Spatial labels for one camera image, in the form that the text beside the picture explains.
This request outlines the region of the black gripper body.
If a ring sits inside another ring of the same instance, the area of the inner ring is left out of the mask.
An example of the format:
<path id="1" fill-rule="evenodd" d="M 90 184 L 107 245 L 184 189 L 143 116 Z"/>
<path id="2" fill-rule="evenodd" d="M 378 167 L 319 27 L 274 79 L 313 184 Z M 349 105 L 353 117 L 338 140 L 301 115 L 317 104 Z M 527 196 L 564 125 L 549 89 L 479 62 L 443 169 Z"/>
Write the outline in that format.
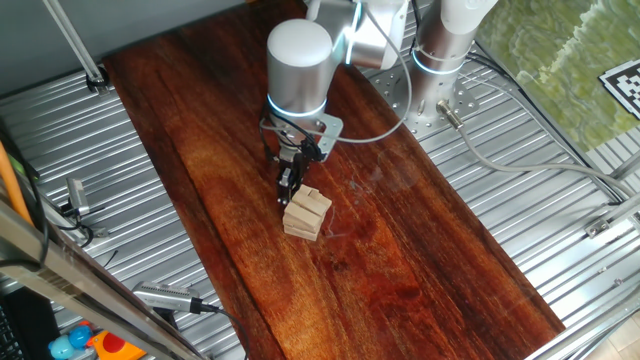
<path id="1" fill-rule="evenodd" d="M 319 160 L 320 149 L 317 145 L 312 145 L 309 142 L 302 142 L 300 145 L 279 143 L 276 161 L 281 165 L 292 168 L 294 162 L 305 162 L 308 170 L 312 162 Z"/>

